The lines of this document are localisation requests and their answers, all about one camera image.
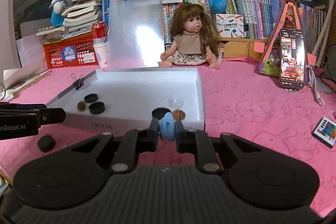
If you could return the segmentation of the brown walnut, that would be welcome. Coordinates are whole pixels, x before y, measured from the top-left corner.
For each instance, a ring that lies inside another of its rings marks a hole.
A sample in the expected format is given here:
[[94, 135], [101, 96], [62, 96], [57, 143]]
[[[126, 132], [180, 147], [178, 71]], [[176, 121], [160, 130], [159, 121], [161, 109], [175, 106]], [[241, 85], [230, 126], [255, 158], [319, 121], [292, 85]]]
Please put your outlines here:
[[77, 109], [78, 109], [78, 111], [84, 111], [86, 109], [86, 106], [87, 106], [87, 104], [86, 104], [85, 101], [80, 101], [77, 104]]
[[186, 117], [186, 113], [183, 110], [176, 109], [172, 112], [173, 118], [175, 120], [184, 120]]

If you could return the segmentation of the black round cap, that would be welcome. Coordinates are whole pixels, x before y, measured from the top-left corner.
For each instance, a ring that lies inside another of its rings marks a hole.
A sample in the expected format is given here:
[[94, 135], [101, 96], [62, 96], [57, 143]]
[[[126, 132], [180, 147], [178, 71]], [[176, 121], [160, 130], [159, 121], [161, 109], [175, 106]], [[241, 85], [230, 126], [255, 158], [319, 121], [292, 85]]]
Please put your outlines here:
[[94, 102], [89, 105], [88, 107], [91, 114], [98, 115], [105, 111], [105, 104], [104, 102]]
[[98, 95], [95, 93], [88, 94], [84, 97], [86, 103], [94, 103], [98, 100]]
[[38, 140], [38, 148], [42, 152], [50, 152], [55, 148], [56, 141], [51, 135], [45, 135]]
[[166, 113], [171, 113], [171, 111], [165, 107], [158, 107], [151, 112], [151, 116], [152, 118], [160, 120], [166, 115]]

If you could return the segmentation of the open book at left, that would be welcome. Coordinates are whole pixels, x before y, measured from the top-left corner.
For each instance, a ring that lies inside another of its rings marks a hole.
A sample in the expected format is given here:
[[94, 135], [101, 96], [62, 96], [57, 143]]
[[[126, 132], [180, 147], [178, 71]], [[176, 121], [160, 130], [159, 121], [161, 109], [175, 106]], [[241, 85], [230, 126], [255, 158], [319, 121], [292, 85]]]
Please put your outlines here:
[[18, 98], [22, 91], [47, 75], [48, 67], [45, 61], [39, 61], [18, 69], [4, 70], [3, 82], [1, 83], [1, 101], [11, 101]]

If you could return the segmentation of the pink bunny towel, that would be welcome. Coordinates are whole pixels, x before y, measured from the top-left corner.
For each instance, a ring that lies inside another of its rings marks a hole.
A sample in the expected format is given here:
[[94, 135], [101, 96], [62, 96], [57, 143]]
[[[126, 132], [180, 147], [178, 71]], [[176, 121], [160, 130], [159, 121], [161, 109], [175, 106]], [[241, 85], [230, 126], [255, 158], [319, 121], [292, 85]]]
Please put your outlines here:
[[[206, 106], [206, 132], [210, 136], [230, 132], [311, 165], [320, 179], [311, 207], [324, 217], [335, 209], [335, 146], [326, 147], [311, 133], [322, 117], [335, 121], [335, 93], [321, 93], [325, 104], [320, 106], [310, 88], [287, 91], [278, 86], [278, 79], [257, 74], [256, 64], [253, 60], [226, 60], [219, 70], [198, 67]], [[12, 102], [47, 103], [73, 83], [72, 74], [85, 76], [96, 69], [97, 66], [53, 69]], [[38, 136], [3, 140], [2, 173], [12, 180], [22, 165], [46, 155], [37, 145], [43, 135], [52, 135], [56, 141], [53, 151], [57, 151], [95, 133], [53, 124], [41, 127]], [[194, 157], [177, 153], [174, 143], [159, 141], [157, 152], [141, 154], [139, 162], [192, 164]]]

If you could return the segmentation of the black binder clip on box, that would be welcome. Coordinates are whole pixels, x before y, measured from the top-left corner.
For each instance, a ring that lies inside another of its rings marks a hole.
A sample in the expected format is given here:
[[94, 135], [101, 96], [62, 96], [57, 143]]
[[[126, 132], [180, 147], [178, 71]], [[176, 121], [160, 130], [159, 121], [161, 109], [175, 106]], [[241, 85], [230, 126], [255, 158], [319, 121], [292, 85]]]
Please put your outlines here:
[[79, 90], [84, 85], [84, 75], [81, 74], [79, 77], [77, 77], [74, 73], [72, 73], [71, 77], [76, 90]]

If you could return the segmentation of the red plastic basket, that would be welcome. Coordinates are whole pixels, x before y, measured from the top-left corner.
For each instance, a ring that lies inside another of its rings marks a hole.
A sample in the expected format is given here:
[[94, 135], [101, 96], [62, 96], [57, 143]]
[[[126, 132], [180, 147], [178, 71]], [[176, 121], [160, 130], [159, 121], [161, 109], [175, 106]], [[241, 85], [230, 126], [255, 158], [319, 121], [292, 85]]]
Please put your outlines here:
[[42, 46], [48, 69], [98, 64], [91, 32]]

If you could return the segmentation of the long-haired doll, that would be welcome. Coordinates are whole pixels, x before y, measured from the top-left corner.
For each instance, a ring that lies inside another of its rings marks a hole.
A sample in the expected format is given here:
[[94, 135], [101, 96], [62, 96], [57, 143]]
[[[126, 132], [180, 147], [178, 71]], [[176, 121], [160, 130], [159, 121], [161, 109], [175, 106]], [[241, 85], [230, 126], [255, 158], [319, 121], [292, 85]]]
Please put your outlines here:
[[174, 12], [170, 32], [172, 43], [161, 54], [160, 67], [207, 63], [211, 69], [220, 68], [217, 29], [202, 6], [181, 4]]

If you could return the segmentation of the white paper cup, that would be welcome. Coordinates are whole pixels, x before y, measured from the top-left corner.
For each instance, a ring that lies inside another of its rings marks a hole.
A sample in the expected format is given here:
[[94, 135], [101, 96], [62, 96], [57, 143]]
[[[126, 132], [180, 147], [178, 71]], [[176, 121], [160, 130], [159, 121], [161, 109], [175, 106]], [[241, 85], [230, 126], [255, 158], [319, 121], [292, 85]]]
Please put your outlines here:
[[94, 44], [94, 52], [101, 68], [106, 68], [108, 63], [108, 43]]

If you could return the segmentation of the pink triangular phone stand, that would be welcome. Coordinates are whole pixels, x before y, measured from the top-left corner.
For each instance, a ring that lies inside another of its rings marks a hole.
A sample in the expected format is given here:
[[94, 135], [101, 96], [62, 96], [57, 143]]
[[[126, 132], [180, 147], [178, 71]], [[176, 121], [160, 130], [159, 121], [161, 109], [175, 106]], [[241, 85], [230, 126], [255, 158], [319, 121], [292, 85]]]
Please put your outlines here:
[[257, 66], [257, 72], [264, 76], [279, 78], [280, 75], [280, 31], [283, 28], [300, 30], [303, 33], [305, 46], [307, 47], [310, 34], [314, 30], [314, 24], [311, 21], [312, 16], [308, 15], [305, 5], [295, 2], [294, 0], [286, 0], [281, 7], [276, 23], [274, 25], [272, 35], [270, 36], [260, 62]]

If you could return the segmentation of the blue plush toy left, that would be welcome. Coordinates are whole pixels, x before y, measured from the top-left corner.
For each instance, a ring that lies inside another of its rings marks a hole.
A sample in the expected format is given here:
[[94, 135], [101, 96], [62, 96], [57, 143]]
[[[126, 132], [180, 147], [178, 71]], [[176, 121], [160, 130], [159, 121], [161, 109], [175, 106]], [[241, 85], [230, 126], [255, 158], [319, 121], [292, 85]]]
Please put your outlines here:
[[62, 12], [71, 5], [71, 0], [52, 0], [49, 6], [52, 9], [51, 24], [53, 27], [61, 27], [64, 23]]

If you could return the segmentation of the red soda can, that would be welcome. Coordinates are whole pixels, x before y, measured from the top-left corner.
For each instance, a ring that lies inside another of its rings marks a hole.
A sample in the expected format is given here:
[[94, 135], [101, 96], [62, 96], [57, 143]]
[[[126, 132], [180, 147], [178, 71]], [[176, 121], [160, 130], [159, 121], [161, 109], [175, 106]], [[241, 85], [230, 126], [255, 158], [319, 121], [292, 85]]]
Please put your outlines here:
[[103, 44], [108, 39], [108, 28], [105, 22], [98, 22], [92, 25], [92, 38], [94, 44]]

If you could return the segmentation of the stack of books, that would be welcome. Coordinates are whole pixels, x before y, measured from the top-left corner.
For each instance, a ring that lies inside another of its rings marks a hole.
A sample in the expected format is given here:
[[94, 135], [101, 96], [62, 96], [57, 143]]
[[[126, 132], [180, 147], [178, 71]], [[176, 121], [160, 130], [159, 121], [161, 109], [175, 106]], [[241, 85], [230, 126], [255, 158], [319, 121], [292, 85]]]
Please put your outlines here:
[[101, 20], [103, 0], [71, 0], [71, 5], [63, 12], [61, 27], [52, 25], [38, 29], [37, 36], [47, 39], [66, 39], [91, 30], [93, 24]]

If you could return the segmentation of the colourful small box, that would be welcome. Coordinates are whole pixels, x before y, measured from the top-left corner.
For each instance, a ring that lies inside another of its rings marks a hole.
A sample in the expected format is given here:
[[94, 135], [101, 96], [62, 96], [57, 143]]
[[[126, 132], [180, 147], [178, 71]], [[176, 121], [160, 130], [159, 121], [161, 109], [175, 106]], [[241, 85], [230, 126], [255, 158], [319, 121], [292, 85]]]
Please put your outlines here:
[[243, 38], [244, 16], [237, 14], [216, 14], [215, 24], [221, 38]]

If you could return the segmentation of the colourful remote control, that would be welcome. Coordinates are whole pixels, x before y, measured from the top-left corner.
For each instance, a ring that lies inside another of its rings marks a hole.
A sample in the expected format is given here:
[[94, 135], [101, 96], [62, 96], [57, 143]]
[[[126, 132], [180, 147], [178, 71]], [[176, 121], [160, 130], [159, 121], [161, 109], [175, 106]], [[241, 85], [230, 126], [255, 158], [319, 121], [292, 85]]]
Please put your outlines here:
[[327, 147], [333, 148], [336, 138], [335, 122], [327, 117], [322, 117], [314, 128], [312, 135]]

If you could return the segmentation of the smartphone with lit screen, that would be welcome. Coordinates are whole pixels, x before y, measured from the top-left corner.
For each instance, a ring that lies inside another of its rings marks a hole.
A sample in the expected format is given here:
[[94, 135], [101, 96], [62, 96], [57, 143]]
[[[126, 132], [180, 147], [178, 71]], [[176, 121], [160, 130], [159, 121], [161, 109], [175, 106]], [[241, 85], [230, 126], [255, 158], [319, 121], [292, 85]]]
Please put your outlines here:
[[280, 31], [280, 85], [300, 90], [305, 79], [305, 44], [300, 30], [282, 28]]

